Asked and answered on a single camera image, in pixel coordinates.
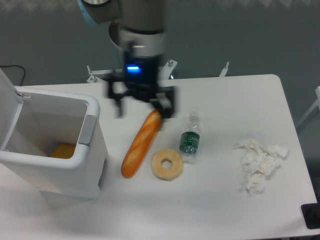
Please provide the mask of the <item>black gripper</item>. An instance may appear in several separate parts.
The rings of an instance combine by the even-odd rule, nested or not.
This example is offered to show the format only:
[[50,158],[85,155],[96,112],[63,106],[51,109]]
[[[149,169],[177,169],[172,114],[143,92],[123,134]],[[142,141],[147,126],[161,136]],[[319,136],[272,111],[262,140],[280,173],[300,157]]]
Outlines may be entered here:
[[176,88],[160,86],[158,70],[162,56],[137,56],[134,50],[122,54],[122,73],[110,73],[105,81],[107,97],[115,100],[117,118],[123,117],[123,97],[151,103],[162,119],[173,118],[176,112]]

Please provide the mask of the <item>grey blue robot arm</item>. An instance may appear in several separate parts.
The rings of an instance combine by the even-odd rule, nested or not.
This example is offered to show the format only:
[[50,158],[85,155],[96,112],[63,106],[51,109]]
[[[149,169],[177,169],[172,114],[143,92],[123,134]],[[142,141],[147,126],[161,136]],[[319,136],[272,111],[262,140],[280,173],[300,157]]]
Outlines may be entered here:
[[110,22],[116,27],[113,42],[122,56],[121,72],[112,71],[107,82],[107,97],[122,107],[124,97],[150,103],[163,119],[175,113],[173,86],[159,85],[164,55],[164,0],[79,0],[84,19],[93,25]]

